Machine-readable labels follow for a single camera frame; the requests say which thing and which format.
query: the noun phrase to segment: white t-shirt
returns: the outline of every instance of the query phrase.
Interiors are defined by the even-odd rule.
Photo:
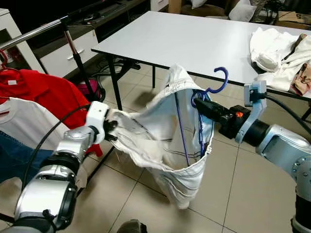
[[[15,138],[22,144],[36,148],[42,137],[59,121],[50,111],[40,104],[10,98],[0,105],[0,131]],[[55,150],[69,128],[61,123],[45,140],[41,149]]]

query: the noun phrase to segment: white pillow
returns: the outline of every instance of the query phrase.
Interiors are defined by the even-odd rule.
[[[235,21],[249,22],[256,8],[256,6],[251,5],[249,0],[240,0],[229,13],[229,18]]]
[[[190,1],[192,2],[192,8],[194,9],[203,6],[207,0],[190,0]]]

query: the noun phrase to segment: cardboard box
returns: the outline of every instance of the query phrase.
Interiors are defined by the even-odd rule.
[[[310,30],[310,15],[297,14],[295,11],[279,11],[275,25],[288,28]]]

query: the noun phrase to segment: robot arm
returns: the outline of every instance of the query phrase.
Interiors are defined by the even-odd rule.
[[[256,153],[282,168],[296,181],[293,232],[311,233],[311,146],[300,135],[258,120],[267,106],[265,82],[246,84],[244,95],[244,104],[252,106],[252,111],[239,105],[226,109],[201,99],[194,102],[200,113],[221,124],[221,134],[256,147]]]
[[[296,182],[294,233],[311,233],[311,146],[303,137],[281,126],[258,120],[266,108],[266,85],[255,82],[245,86],[245,105],[226,109],[211,102],[194,99],[197,109],[221,124],[219,132],[256,147],[256,152],[285,170]],[[41,165],[38,174],[23,190],[15,211],[16,222],[2,233],[54,233],[72,220],[75,202],[75,179],[86,150],[104,138],[114,125],[104,124],[108,106],[93,102],[86,125],[67,131],[53,155]]]
[[[22,191],[15,223],[3,233],[54,233],[72,221],[77,187],[76,175],[87,149],[105,138],[108,105],[94,101],[85,126],[65,132],[52,156]]]

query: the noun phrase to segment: orange button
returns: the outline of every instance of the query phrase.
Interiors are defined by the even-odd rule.
[[[243,116],[243,113],[241,113],[241,112],[236,112],[235,115],[236,115],[237,117],[242,117],[242,116]]]

